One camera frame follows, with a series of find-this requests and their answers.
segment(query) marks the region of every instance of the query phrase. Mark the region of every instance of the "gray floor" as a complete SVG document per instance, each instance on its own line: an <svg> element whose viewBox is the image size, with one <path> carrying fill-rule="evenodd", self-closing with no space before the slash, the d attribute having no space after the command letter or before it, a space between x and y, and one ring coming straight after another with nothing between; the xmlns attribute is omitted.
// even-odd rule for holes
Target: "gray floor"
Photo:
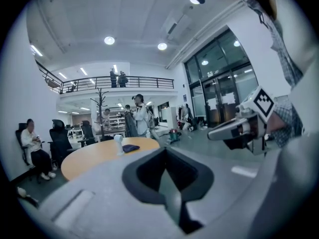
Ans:
<svg viewBox="0 0 319 239"><path fill-rule="evenodd" d="M165 145L168 138L168 135L163 135L161 137L161 146ZM263 155L254 156L248 150L229 150L229 148L222 141L210 141L207 138L207 130L196 130L194 132L182 131L180 141L174 142L170 146L202 155L215 156L225 159L255 162L262 162L264 159ZM277 148L273 142L268 142L268 146L271 149ZM41 184L37 184L35 177L33 177L32 181L29 181L29 179L26 178L18 183L17 186L24 188L28 194L41 203L53 191L67 182L64 179L60 169L56 171L56 178L51 179L50 181L44 181L43 179L40 180ZM167 211L170 213L172 219L178 223L180 194L167 172L165 172L162 177L160 192L164 194L167 199L170 199L170 202L167 203Z"/></svg>

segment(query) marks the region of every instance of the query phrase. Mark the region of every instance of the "glass door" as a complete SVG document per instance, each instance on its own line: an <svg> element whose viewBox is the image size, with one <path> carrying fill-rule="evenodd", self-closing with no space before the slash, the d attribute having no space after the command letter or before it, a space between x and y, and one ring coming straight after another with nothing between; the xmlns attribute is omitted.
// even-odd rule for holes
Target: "glass door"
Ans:
<svg viewBox="0 0 319 239"><path fill-rule="evenodd" d="M239 100L231 72L203 83L203 89L209 127L218 126L235 117Z"/></svg>

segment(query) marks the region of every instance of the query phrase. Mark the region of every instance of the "recessed ceiling light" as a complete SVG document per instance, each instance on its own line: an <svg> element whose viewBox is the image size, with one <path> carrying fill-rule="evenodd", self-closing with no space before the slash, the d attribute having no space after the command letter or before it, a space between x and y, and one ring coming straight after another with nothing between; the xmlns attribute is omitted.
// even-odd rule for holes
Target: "recessed ceiling light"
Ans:
<svg viewBox="0 0 319 239"><path fill-rule="evenodd" d="M191 1L191 3L193 3L193 4L199 4L199 1L197 1L197 0L190 0Z"/></svg>
<svg viewBox="0 0 319 239"><path fill-rule="evenodd" d="M104 42L107 45L112 45L115 42L115 39L113 37L111 37L111 36L107 36L107 37L105 37Z"/></svg>
<svg viewBox="0 0 319 239"><path fill-rule="evenodd" d="M159 49L159 50L166 50L166 48L167 48L167 44L164 43L164 42L162 42L162 43L160 43L160 44L158 45L158 49Z"/></svg>
<svg viewBox="0 0 319 239"><path fill-rule="evenodd" d="M61 75L64 79L67 79L62 73L59 73L59 75Z"/></svg>
<svg viewBox="0 0 319 239"><path fill-rule="evenodd" d="M239 42L239 41L235 41L235 42L234 42L234 46L235 46L235 47L239 47L239 46L240 46L240 42Z"/></svg>
<svg viewBox="0 0 319 239"><path fill-rule="evenodd" d="M42 57L43 55L41 54L41 52L34 46L34 45L30 45L31 46L31 48L40 56L40 57Z"/></svg>
<svg viewBox="0 0 319 239"><path fill-rule="evenodd" d="M80 68L81 69L81 71L84 73L84 75L88 75L85 71L84 71L84 69L81 67Z"/></svg>

